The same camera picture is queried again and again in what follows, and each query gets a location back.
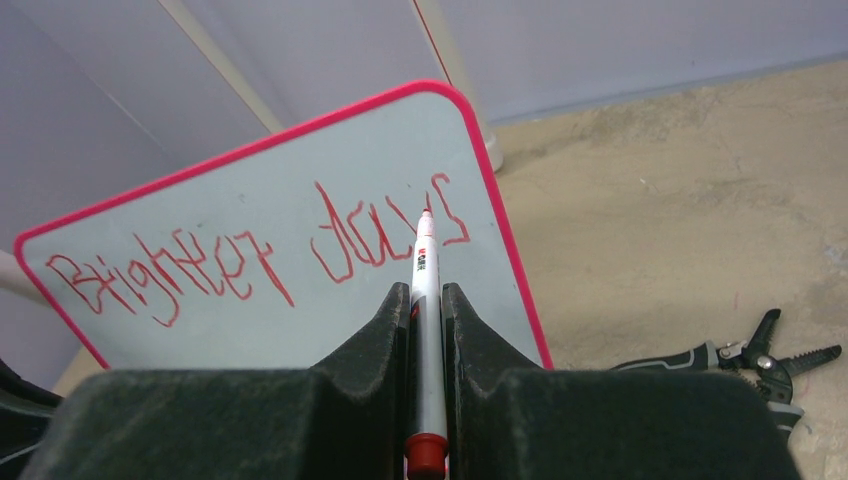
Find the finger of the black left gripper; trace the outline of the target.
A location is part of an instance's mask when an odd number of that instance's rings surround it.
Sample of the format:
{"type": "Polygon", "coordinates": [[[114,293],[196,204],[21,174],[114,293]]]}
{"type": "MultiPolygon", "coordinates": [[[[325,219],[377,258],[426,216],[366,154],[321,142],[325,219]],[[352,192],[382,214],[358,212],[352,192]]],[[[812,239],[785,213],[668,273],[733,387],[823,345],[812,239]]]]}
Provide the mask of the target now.
{"type": "Polygon", "coordinates": [[[63,397],[1,362],[1,478],[17,479],[39,448],[63,397]]]}

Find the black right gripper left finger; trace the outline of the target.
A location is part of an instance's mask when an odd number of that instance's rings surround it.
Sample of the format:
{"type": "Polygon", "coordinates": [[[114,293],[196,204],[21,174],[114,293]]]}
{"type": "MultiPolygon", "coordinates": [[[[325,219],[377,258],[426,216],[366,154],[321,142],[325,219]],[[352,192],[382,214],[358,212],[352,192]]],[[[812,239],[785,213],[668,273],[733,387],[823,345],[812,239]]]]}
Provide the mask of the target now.
{"type": "Polygon", "coordinates": [[[116,370],[59,406],[26,479],[398,479],[408,288],[306,369],[116,370]]]}

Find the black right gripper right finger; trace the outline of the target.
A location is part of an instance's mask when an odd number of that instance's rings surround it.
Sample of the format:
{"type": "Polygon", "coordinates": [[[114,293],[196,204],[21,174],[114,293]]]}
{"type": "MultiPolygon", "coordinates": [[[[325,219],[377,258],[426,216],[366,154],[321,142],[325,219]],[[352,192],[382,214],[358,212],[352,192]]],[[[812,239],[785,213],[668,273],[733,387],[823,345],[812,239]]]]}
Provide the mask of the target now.
{"type": "Polygon", "coordinates": [[[454,479],[797,479],[766,404],[721,373],[548,370],[442,293],[454,479]]]}

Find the red white marker pen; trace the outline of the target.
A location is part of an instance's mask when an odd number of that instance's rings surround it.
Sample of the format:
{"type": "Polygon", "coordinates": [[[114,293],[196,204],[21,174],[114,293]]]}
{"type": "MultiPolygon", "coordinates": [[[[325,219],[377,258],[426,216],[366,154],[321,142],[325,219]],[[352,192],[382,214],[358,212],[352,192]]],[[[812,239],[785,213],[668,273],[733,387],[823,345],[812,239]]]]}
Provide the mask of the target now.
{"type": "Polygon", "coordinates": [[[410,283],[414,329],[413,428],[405,442],[409,479],[443,479],[448,453],[441,319],[441,283],[435,221],[422,211],[416,228],[410,283]]]}

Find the pink-rimmed whiteboard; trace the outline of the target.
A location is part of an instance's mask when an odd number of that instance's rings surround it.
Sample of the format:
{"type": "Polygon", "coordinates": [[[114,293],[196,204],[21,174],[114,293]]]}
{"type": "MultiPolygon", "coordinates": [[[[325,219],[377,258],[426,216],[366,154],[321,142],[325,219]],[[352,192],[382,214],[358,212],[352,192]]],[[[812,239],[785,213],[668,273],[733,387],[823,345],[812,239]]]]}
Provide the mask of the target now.
{"type": "Polygon", "coordinates": [[[26,275],[104,367],[302,368],[408,282],[434,216],[441,278],[550,366],[470,102],[419,80],[35,227],[26,275]]]}

